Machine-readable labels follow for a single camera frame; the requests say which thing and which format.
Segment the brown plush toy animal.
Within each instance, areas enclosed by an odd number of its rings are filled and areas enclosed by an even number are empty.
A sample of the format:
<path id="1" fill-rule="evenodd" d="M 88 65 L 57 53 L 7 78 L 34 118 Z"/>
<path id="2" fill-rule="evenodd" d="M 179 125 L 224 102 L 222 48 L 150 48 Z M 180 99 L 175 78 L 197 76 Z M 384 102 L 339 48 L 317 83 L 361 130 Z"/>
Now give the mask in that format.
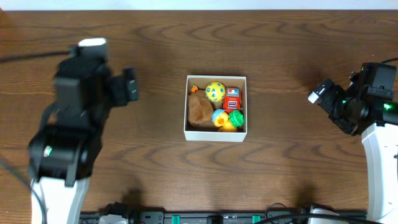
<path id="1" fill-rule="evenodd" d="M 193 85 L 188 96 L 188 122 L 194 127 L 199 127 L 211 121 L 213 112 L 213 106 L 205 91 Z"/>

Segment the yellow ball blue letters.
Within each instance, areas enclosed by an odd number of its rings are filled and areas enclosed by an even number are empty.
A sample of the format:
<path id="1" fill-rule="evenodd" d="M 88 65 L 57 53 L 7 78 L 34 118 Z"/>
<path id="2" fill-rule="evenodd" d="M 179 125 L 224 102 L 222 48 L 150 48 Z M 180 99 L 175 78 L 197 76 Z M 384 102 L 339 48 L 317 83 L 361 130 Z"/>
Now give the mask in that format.
<path id="1" fill-rule="evenodd" d="M 220 102 L 226 95 L 226 87 L 221 82 L 211 82 L 205 88 L 206 97 L 211 102 Z"/>

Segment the yellow rubber duck blue cap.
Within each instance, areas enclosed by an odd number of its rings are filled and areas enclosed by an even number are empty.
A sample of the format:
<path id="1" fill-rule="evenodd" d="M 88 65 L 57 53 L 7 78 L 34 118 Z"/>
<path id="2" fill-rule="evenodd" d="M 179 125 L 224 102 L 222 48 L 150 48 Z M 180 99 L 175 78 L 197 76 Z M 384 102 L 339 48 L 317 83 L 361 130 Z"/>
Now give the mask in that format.
<path id="1" fill-rule="evenodd" d="M 229 114 L 224 109 L 217 109 L 213 112 L 211 118 L 213 124 L 218 128 L 219 132 L 237 132 L 237 127 L 233 126 L 229 120 Z"/>

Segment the red toy fire truck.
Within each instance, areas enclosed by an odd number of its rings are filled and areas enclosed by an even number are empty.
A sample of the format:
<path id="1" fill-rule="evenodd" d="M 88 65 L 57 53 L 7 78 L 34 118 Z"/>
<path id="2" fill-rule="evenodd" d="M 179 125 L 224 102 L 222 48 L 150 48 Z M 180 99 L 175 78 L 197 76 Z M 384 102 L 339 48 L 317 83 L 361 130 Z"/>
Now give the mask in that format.
<path id="1" fill-rule="evenodd" d="M 226 94 L 223 98 L 223 109 L 230 113 L 234 110 L 240 111 L 241 105 L 241 90 L 237 87 L 226 87 Z"/>

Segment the green ridged toy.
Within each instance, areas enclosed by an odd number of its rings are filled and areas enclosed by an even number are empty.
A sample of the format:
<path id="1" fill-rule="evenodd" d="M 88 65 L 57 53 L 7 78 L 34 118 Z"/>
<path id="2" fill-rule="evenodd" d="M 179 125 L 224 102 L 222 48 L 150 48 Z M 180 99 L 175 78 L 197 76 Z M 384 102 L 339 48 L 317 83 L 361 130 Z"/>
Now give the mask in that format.
<path id="1" fill-rule="evenodd" d="M 229 114 L 229 121 L 234 127 L 238 128 L 244 124 L 244 116 L 240 110 L 233 110 Z"/>

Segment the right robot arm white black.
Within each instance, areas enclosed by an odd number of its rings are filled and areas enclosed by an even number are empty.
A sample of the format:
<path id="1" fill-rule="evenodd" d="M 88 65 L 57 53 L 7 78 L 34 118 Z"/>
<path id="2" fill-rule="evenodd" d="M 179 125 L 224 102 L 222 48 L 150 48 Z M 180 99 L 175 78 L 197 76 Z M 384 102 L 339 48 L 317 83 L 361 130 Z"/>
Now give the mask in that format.
<path id="1" fill-rule="evenodd" d="M 360 135 L 368 170 L 369 221 L 397 223 L 397 103 L 370 94 L 370 85 L 347 90 L 323 80 L 308 96 L 345 134 Z"/>

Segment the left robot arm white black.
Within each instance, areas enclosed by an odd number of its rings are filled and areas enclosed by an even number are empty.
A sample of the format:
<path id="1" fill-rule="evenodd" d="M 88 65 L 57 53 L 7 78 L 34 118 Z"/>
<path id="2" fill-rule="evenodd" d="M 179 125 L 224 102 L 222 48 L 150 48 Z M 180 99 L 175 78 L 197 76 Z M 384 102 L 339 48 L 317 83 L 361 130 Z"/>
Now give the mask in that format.
<path id="1" fill-rule="evenodd" d="M 112 108 L 138 99 L 135 71 L 58 72 L 56 100 L 29 143 L 32 223 L 78 223 Z"/>

